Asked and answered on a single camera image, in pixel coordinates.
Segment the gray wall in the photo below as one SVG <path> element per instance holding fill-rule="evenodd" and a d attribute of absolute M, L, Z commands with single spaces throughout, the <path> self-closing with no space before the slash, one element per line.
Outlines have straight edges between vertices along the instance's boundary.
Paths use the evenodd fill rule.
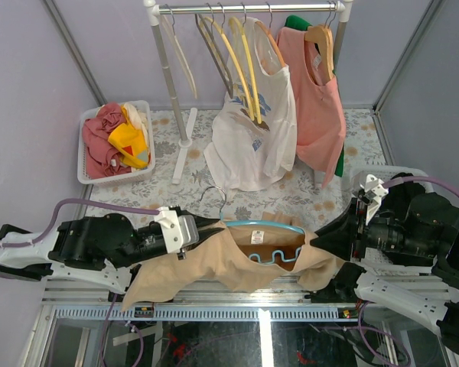
<path fill-rule="evenodd" d="M 206 0 L 170 0 L 160 4 L 165 2 L 186 5 L 203 4 Z M 238 5 L 240 2 L 223 3 Z M 269 2 L 312 3 L 310 0 Z M 355 0 L 338 68 L 344 104 L 372 105 L 376 101 L 428 3 L 429 0 Z M 145 99 L 155 108 L 170 105 L 142 0 L 57 0 L 57 4 L 107 99 Z M 284 25 L 287 16 L 286 13 L 274 14 L 274 34 Z M 303 16 L 319 24 L 328 13 Z M 217 17 L 220 22 L 223 20 L 222 15 Z M 269 14 L 256 17 L 269 23 Z M 223 83 L 195 27 L 194 16 L 176 16 L 175 29 L 200 90 L 199 100 L 194 100 L 167 42 L 181 104 L 221 106 Z"/>
<path fill-rule="evenodd" d="M 459 188 L 459 0 L 444 3 L 381 116 L 397 164 Z"/>
<path fill-rule="evenodd" d="M 94 106 L 41 2 L 0 0 L 0 226 L 42 230 L 58 200 L 79 195 L 78 119 Z M 0 366 L 17 364 L 43 290 L 0 279 Z"/>

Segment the clothes rack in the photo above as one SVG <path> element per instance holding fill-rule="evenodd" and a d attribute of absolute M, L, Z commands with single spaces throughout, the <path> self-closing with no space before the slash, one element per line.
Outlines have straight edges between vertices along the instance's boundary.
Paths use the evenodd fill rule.
<path fill-rule="evenodd" d="M 179 15 L 179 14 L 214 14 L 214 13 L 256 13 L 256 12 L 303 12 L 303 11 L 335 11 L 340 13 L 337 26 L 337 34 L 334 43 L 334 62 L 337 65 L 338 57 L 340 56 L 340 49 L 342 47 L 343 35 L 345 34 L 345 27 L 350 17 L 350 10 L 352 9 L 353 0 L 342 0 L 327 2 L 326 4 L 307 4 L 307 5 L 184 5 L 184 6 L 168 6 L 157 5 L 156 0 L 144 0 L 144 5 L 148 12 L 148 19 L 150 21 L 153 37 L 155 38 L 158 56 L 160 57 L 161 68 L 167 84 L 168 94 L 170 95 L 172 109 L 174 110 L 175 121 L 177 122 L 178 130 L 181 138 L 178 141 L 180 151 L 175 165 L 174 176 L 172 178 L 173 184 L 179 184 L 182 178 L 182 171 L 184 170 L 187 152 L 192 145 L 192 131 L 197 117 L 197 109 L 190 109 L 187 126 L 182 117 L 181 107 L 177 98 L 177 91 L 175 89 L 174 80 L 171 75 L 170 65 L 168 64 L 167 53 L 163 43 L 160 30 L 159 17 L 162 15 Z"/>

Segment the pink cloth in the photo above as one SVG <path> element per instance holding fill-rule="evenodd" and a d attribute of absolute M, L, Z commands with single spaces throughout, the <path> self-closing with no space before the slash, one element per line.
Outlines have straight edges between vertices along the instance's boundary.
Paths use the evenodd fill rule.
<path fill-rule="evenodd" d="M 86 148 L 86 173 L 90 178 L 103 178 L 115 174 L 128 174 L 130 167 L 122 167 L 121 153 L 107 139 L 110 133 L 119 125 L 125 124 L 121 106 L 115 102 L 103 106 L 97 116 L 85 120 L 82 137 Z"/>
<path fill-rule="evenodd" d="M 316 171 L 325 172 L 322 187 L 334 177 L 345 140 L 345 116 L 338 94 L 337 78 L 323 83 L 321 57 L 306 32 L 282 28 L 277 45 L 291 72 L 291 85 L 298 114 L 296 153 Z"/>

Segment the white plastic basket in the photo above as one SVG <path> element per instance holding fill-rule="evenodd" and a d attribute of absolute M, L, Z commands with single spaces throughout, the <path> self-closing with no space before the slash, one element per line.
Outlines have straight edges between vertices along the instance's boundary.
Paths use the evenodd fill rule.
<path fill-rule="evenodd" d="M 366 174 L 373 174 L 384 182 L 392 179 L 395 175 L 405 172 L 413 174 L 414 176 L 427 177 L 428 175 L 421 170 L 400 166 L 381 166 L 381 165 L 359 165 L 350 168 L 350 179 L 357 174 L 364 172 Z M 418 182 L 421 184 L 427 193 L 433 193 L 434 187 L 429 182 Z M 361 263 L 377 275 L 382 276 L 412 276 L 420 274 L 430 274 L 429 267 L 419 266 L 402 266 L 394 265 L 387 256 L 375 248 L 368 248 L 366 250 L 366 257 Z"/>
<path fill-rule="evenodd" d="M 80 117 L 80 134 L 78 138 L 78 167 L 76 169 L 76 174 L 78 176 L 78 181 L 82 184 L 93 184 L 96 186 L 104 187 L 126 184 L 128 182 L 149 180 L 151 178 L 153 170 L 155 169 L 155 143 L 153 142 L 153 128 L 151 126 L 150 105 L 146 101 L 132 101 L 129 103 L 136 107 L 138 111 L 144 112 L 146 114 L 146 118 L 148 120 L 147 131 L 149 135 L 149 148 L 151 155 L 150 163 L 144 170 L 131 172 L 130 174 L 118 174 L 111 177 L 96 179 L 90 178 L 90 176 L 86 173 L 86 146 L 82 138 L 82 128 L 86 119 L 91 119 L 97 115 L 99 108 L 89 109 Z"/>

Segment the hanger hook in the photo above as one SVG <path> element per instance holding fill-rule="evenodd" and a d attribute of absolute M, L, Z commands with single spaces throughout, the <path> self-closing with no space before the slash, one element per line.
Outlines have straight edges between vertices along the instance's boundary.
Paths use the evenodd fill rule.
<path fill-rule="evenodd" d="M 245 21 L 243 22 L 243 27 L 245 27 L 245 23 L 246 23 L 246 8 L 245 8 L 245 4 L 241 3 L 241 5 L 243 6 L 243 12 L 245 13 Z"/>
<path fill-rule="evenodd" d="M 226 191 L 223 190 L 221 187 L 218 187 L 218 186 L 209 186 L 209 187 L 206 187 L 206 189 L 202 192 L 202 195 L 200 195 L 200 199 L 199 199 L 199 202 L 202 201 L 202 198 L 204 197 L 204 194 L 206 193 L 206 191 L 208 191 L 209 189 L 218 189 L 218 191 L 220 191 L 223 196 L 224 196 L 224 201 L 223 201 L 223 205 L 220 207 L 220 219 L 223 220 L 223 208 L 224 206 L 226 205 L 226 201 L 228 199 L 228 196 L 226 195 Z"/>
<path fill-rule="evenodd" d="M 209 2 L 206 3 L 207 6 L 209 6 L 209 9 L 211 9 L 211 16 L 213 17 L 213 22 L 211 23 L 211 35 L 214 37 L 214 32 L 213 32 L 213 24 L 214 24 L 214 11 L 213 7 Z"/>
<path fill-rule="evenodd" d="M 175 34 L 175 17 L 174 17 L 174 12 L 171 10 L 171 7 L 169 4 L 165 4 L 165 6 L 168 8 L 171 14 L 171 29 Z"/>
<path fill-rule="evenodd" d="M 269 29 L 272 27 L 272 21 L 274 20 L 274 15 L 272 14 L 272 8 L 270 7 L 269 2 L 265 2 L 267 6 L 269 7 L 269 13 L 270 13 L 270 23 L 269 23 Z"/>
<path fill-rule="evenodd" d="M 331 2 L 330 2 L 330 0 L 328 0 L 327 3 L 330 5 L 330 12 L 328 13 L 327 20 L 324 21 L 324 26 L 325 27 L 327 26 L 328 19 L 330 19 L 330 17 L 331 17 Z"/>
<path fill-rule="evenodd" d="M 337 7 L 337 3 L 336 2 L 333 2 L 334 3 L 334 7 L 336 8 Z M 328 23 L 328 27 L 331 26 L 331 23 L 335 20 L 335 18 L 337 17 L 337 11 L 335 10 L 334 11 L 334 17 L 331 19 L 330 23 Z"/>
<path fill-rule="evenodd" d="M 220 2 L 218 2 L 218 5 L 221 7 L 221 12 L 223 13 L 223 23 L 221 24 L 221 29 L 223 29 L 224 28 L 224 22 L 226 21 L 226 14 L 224 14 L 223 5 Z"/>

